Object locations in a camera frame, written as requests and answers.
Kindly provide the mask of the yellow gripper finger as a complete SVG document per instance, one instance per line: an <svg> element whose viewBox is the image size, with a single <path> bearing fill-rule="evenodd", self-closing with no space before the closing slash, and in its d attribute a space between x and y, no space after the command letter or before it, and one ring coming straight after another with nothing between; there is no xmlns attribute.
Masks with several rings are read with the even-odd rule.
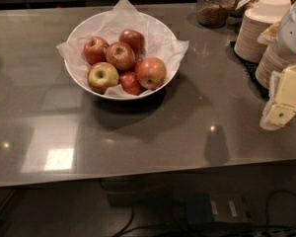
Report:
<svg viewBox="0 0 296 237"><path fill-rule="evenodd" d="M269 100L259 125L265 130L277 130L296 116L296 64L282 72L273 71L269 80Z"/></svg>
<svg viewBox="0 0 296 237"><path fill-rule="evenodd" d="M269 45L272 43L277 43L277 33L280 26L280 22L275 22L265 29L258 36L258 43Z"/></svg>

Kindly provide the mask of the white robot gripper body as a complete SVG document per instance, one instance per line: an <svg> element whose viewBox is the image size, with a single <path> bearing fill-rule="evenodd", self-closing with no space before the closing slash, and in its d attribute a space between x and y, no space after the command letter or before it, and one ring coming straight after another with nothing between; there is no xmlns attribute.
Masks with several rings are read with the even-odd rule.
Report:
<svg viewBox="0 0 296 237"><path fill-rule="evenodd" d="M296 62L296 1L283 16L276 37L277 54Z"/></svg>

